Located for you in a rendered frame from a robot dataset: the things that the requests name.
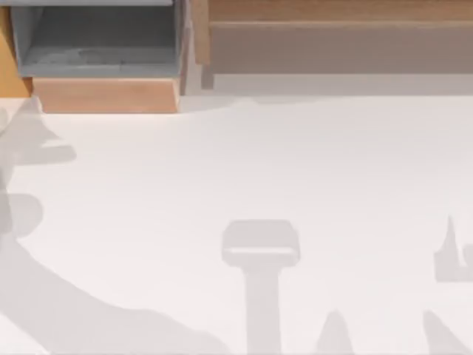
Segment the pale wooden drawer front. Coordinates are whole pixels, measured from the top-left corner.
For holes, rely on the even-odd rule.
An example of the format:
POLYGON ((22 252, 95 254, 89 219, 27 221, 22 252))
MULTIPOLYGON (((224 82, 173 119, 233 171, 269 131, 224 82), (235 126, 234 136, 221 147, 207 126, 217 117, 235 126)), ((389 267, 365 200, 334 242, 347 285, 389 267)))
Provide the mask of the pale wooden drawer front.
POLYGON ((34 78, 48 114, 176 113, 179 78, 34 78))

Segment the wooden cupboard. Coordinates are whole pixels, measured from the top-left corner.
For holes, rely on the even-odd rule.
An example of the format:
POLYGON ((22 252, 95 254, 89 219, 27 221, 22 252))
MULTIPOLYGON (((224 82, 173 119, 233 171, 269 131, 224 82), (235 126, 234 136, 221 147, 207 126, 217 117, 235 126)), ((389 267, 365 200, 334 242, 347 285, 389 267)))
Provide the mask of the wooden cupboard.
POLYGON ((218 75, 473 75, 473 0, 187 0, 201 85, 218 75))

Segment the pulled-out grey drawer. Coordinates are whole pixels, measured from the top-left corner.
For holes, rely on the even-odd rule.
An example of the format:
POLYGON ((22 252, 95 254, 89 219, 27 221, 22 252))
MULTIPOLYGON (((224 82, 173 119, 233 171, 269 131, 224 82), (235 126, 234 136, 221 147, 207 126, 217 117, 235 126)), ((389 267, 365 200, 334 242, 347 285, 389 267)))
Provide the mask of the pulled-out grey drawer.
POLYGON ((183 0, 0 0, 18 71, 32 78, 172 78, 183 0))

